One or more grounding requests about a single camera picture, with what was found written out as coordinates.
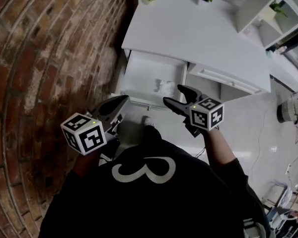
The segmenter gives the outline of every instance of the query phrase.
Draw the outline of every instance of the white drawer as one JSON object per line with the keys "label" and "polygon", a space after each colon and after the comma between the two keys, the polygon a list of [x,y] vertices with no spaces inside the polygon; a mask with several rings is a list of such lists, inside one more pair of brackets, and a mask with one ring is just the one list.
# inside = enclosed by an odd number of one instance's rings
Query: white drawer
{"label": "white drawer", "polygon": [[[184,101],[184,96],[176,86],[185,84],[187,62],[149,53],[131,51],[126,72],[120,73],[121,84],[115,89],[116,94],[127,94],[136,105],[154,109],[167,109],[163,97]],[[158,92],[161,81],[175,83],[173,92]]]}
{"label": "white drawer", "polygon": [[239,90],[242,90],[246,93],[250,93],[250,94],[255,94],[255,93],[260,93],[261,90],[256,89],[255,87],[252,87],[250,85],[247,85],[243,82],[237,81],[237,80],[233,80],[232,82],[229,82],[229,84],[227,84],[229,86],[235,87]]}

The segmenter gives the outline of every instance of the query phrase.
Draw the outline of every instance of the sleeve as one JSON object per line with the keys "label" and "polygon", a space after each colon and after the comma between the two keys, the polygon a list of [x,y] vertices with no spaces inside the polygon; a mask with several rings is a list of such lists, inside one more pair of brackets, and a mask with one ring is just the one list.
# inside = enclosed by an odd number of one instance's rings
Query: sleeve
{"label": "sleeve", "polygon": [[232,192],[236,201],[236,207],[243,219],[252,218],[255,222],[262,224],[266,230],[267,237],[269,237],[270,227],[263,204],[249,186],[248,176],[244,173],[238,159],[222,166],[217,170],[217,174]]}
{"label": "sleeve", "polygon": [[83,179],[70,171],[59,194],[55,195],[41,224],[39,238],[64,236],[79,221]]}

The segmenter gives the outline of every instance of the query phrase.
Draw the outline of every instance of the cable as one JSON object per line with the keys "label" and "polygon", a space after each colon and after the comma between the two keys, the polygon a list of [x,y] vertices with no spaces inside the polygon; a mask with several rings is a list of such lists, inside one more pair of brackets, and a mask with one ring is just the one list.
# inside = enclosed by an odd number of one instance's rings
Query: cable
{"label": "cable", "polygon": [[[293,166],[293,164],[298,160],[298,156],[294,159],[294,161],[290,164],[290,168]],[[288,174],[287,174],[287,177],[288,177],[288,180],[289,180],[289,183],[290,183],[290,188],[292,188],[292,180],[290,179],[290,172],[288,171]]]}
{"label": "cable", "polygon": [[274,99],[271,103],[269,103],[269,104],[267,105],[267,109],[266,109],[265,114],[264,114],[263,126],[262,126],[262,128],[261,128],[261,130],[260,130],[260,132],[259,132],[259,136],[258,136],[258,155],[257,155],[257,158],[256,158],[256,160],[255,160],[253,166],[252,166],[252,185],[253,185],[253,176],[254,176],[254,175],[253,175],[253,169],[254,169],[254,166],[255,166],[255,164],[257,163],[258,159],[259,159],[260,152],[261,152],[261,149],[260,149],[260,136],[261,136],[261,134],[262,134],[262,132],[263,132],[263,130],[264,130],[264,127],[265,127],[266,114],[267,114],[267,112],[268,112],[268,109],[269,109],[270,105],[272,105],[272,103],[273,103],[276,99]]}
{"label": "cable", "polygon": [[204,153],[204,151],[205,151],[205,147],[201,150],[201,152],[199,152],[199,153],[195,156],[195,158],[199,158],[199,157]]}

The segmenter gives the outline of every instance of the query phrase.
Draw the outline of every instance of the brick wall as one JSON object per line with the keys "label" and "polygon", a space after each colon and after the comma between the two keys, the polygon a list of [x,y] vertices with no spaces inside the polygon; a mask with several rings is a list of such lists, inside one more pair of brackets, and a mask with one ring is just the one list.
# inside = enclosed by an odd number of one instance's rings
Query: brick wall
{"label": "brick wall", "polygon": [[108,92],[128,11],[127,0],[0,0],[0,237],[38,236],[76,158],[60,123]]}

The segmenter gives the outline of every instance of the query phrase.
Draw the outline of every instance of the white countertop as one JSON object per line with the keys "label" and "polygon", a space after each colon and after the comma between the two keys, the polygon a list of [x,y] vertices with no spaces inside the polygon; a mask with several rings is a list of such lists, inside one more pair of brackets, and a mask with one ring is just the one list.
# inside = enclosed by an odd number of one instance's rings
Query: white countertop
{"label": "white countertop", "polygon": [[265,51],[242,38],[234,17],[196,0],[156,0],[139,4],[123,49],[149,52],[197,63],[270,92]]}

